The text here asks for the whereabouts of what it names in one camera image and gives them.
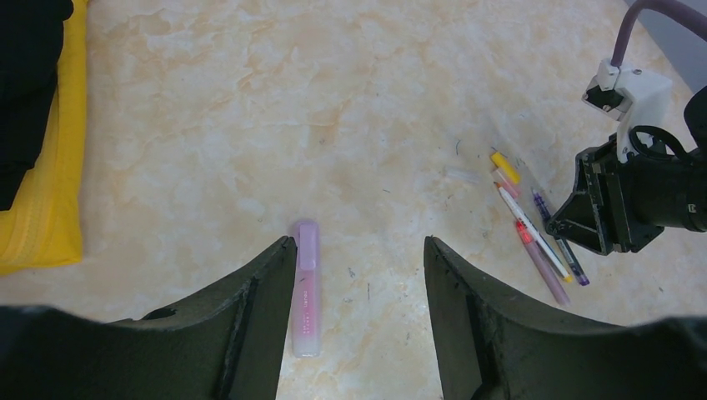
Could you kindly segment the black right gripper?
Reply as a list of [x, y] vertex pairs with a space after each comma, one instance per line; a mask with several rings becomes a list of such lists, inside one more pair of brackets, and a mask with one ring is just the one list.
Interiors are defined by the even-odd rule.
[[629, 135], [638, 153], [621, 163], [616, 137], [575, 158], [574, 189], [549, 222], [553, 236], [599, 255], [637, 253], [666, 228], [691, 229], [691, 154], [672, 135], [651, 146]]

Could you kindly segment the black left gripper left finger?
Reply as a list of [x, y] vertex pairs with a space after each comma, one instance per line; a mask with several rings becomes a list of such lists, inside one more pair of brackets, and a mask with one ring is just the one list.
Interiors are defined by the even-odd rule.
[[273, 399], [297, 248], [282, 237], [228, 276], [139, 320], [1, 309], [4, 399]]

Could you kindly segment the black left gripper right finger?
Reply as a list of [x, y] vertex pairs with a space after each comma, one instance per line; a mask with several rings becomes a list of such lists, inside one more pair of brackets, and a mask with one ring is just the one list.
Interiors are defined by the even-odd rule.
[[706, 320], [621, 327], [488, 275], [436, 237], [424, 278], [446, 399], [703, 399]]

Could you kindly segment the dark purple gel pen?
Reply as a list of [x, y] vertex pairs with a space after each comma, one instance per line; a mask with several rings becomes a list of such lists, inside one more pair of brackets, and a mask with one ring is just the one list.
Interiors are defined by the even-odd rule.
[[[535, 206], [538, 208], [538, 211], [542, 217], [543, 224], [546, 225], [551, 218], [548, 206], [539, 192], [532, 188], [531, 193], [533, 195]], [[571, 250], [568, 242], [565, 239], [556, 236], [553, 236], [553, 239], [557, 242], [559, 250], [561, 251], [565, 261], [568, 263], [569, 269], [574, 274], [574, 277], [578, 281], [579, 285], [590, 285], [590, 280], [586, 276], [584, 269], [580, 266], [579, 260]]]

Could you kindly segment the pink highlighter pen body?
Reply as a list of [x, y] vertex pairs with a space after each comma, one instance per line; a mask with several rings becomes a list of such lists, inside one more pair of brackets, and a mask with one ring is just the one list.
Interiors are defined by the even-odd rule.
[[315, 221], [295, 224], [297, 247], [291, 310], [293, 355], [315, 358], [321, 352], [320, 234]]

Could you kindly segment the clear pen cap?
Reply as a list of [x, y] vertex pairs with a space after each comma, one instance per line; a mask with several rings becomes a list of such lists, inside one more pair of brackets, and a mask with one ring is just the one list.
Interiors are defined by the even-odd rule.
[[473, 185], [478, 184], [481, 180], [480, 176], [476, 172], [451, 166], [446, 166], [444, 168], [444, 174], [447, 178], [463, 181]]

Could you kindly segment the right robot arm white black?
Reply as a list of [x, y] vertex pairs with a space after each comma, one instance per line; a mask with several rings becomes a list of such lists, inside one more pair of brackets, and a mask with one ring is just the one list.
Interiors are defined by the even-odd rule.
[[600, 255], [636, 253], [666, 228], [706, 230], [706, 91], [684, 109], [685, 124], [697, 147], [687, 152], [660, 127], [629, 131], [638, 148], [627, 162], [616, 155], [616, 136], [575, 158], [574, 187], [549, 218], [548, 234]]

